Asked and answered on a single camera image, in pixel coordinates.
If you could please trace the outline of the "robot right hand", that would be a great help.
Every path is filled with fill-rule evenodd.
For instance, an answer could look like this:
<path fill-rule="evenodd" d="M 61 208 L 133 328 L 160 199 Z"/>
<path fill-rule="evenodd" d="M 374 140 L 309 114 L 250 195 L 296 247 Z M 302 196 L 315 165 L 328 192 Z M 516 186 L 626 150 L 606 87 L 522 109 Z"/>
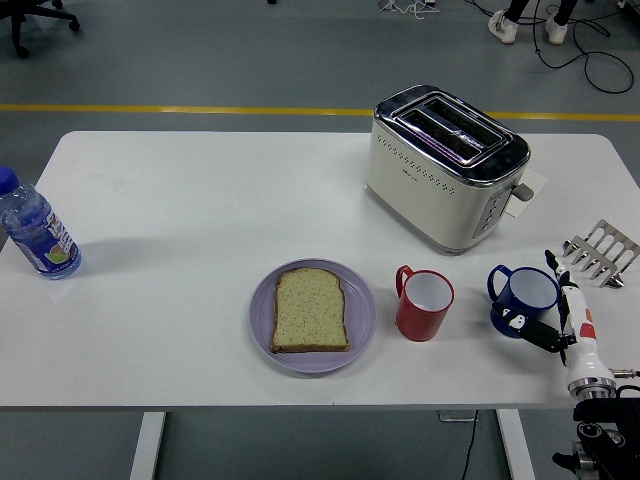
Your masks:
<path fill-rule="evenodd" d="M 585 297 L 554 253 L 547 250 L 545 258 L 551 275 L 533 267 L 494 267 L 487 278 L 491 321 L 505 336 L 558 353 L 573 397 L 612 397 L 614 375 L 599 357 Z"/>

